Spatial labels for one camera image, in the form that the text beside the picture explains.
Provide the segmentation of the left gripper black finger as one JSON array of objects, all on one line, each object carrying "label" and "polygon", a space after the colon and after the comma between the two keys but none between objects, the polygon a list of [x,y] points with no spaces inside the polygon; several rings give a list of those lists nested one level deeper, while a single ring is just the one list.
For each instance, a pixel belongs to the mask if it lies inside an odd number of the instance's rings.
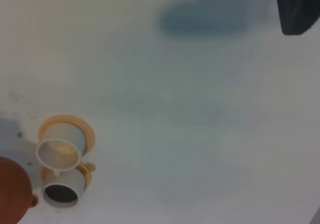
[{"label": "left gripper black finger", "polygon": [[320,17],[320,0],[276,0],[281,31],[299,36],[308,31]]}]

